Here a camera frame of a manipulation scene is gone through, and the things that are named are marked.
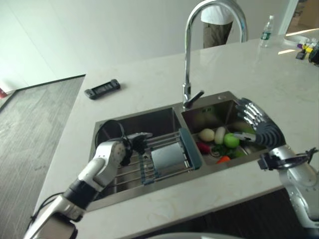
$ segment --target cable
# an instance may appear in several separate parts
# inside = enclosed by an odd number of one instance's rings
[[[47,197],[40,205],[40,207],[38,208],[38,210],[30,217],[30,222],[26,228],[26,231],[29,229],[29,227],[34,223],[34,221],[36,220],[37,216],[39,215],[40,211],[45,207],[47,206],[48,204],[52,203],[56,198],[50,200],[51,198],[55,197],[55,196],[58,196],[60,194],[62,194],[63,192],[61,193],[55,193],[55,194],[52,194],[51,196]]]
[[[311,148],[309,151],[306,150],[305,154],[307,155],[308,157],[308,164],[311,162],[312,158],[313,158],[313,155],[315,153],[317,153],[318,150],[314,147],[314,148]]]
[[[115,120],[115,119],[107,120],[107,121],[105,121],[105,122],[101,125],[101,127],[98,129],[98,131],[97,131],[96,134],[95,134],[95,149],[98,147],[98,138],[99,138],[101,129],[103,129],[106,124],[111,123],[111,122],[117,123],[118,126],[120,127],[120,131],[121,131],[121,134],[122,134],[120,138],[123,139],[124,137],[126,137],[124,128],[123,128],[123,126],[122,126],[122,124],[121,124],[120,122],[118,122],[118,121]]]

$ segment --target white shirt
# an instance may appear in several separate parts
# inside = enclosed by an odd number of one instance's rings
[[[233,20],[233,14],[223,6],[208,6],[201,13],[201,21],[210,24],[226,25]]]

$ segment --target faucet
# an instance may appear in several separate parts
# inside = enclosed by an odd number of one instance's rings
[[[189,81],[189,66],[190,66],[190,43],[191,43],[191,26],[196,16],[206,7],[211,5],[219,5],[227,8],[235,17],[240,28],[240,42],[245,42],[248,39],[247,23],[243,10],[233,0],[205,0],[200,2],[191,11],[185,29],[185,83],[183,84],[183,108],[189,109],[193,103],[198,100],[204,91],[198,92],[193,98],[190,93],[190,81]]]

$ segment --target black cable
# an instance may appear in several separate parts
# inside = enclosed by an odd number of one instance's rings
[[[129,138],[126,136],[125,133],[123,134],[123,138],[127,141],[128,145],[129,145],[129,148],[132,149],[133,146],[131,144],[131,141],[129,140]]]
[[[101,127],[98,129],[98,131],[97,131],[96,134],[95,134],[95,149],[98,147],[98,137],[99,137],[99,134],[100,134],[101,129],[103,129],[106,124],[111,123],[111,122],[115,122],[115,123],[117,123],[117,124],[119,125],[120,131],[121,131],[121,134],[122,134],[120,138],[123,139],[124,137],[126,137],[124,128],[123,128],[123,126],[122,126],[122,124],[121,124],[120,122],[118,122],[118,121],[115,120],[115,119],[107,120],[107,121],[105,121],[105,122],[101,125]]]
[[[26,231],[29,229],[29,227],[34,223],[34,221],[36,220],[37,216],[39,215],[40,211],[45,207],[47,206],[48,204],[52,203],[56,198],[50,200],[51,198],[55,197],[55,196],[58,196],[60,194],[62,194],[63,192],[61,193],[55,193],[55,194],[52,194],[51,196],[47,197],[42,203],[41,205],[39,206],[38,210],[30,217],[30,222],[26,228]]]
[[[318,150],[316,149],[316,148],[312,148],[312,149],[310,149],[309,151],[306,151],[306,154],[308,155],[308,163],[310,163],[311,162],[311,160],[312,160],[312,158],[313,158],[313,155],[315,154],[315,153],[317,153],[318,152]]]

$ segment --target kitchen counter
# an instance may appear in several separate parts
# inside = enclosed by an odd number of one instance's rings
[[[282,129],[296,152],[319,146],[319,68],[295,59],[282,37],[270,48],[259,40],[192,52],[193,95],[231,91],[255,101]],[[83,91],[113,78],[119,92],[99,100]],[[182,100],[184,54],[90,71],[82,84],[41,190],[37,207],[64,191],[89,160],[95,122],[162,107]],[[312,166],[319,170],[319,154]],[[167,224],[216,211],[281,188],[276,171],[257,161],[232,167],[89,212],[77,223],[79,239],[130,238]]]

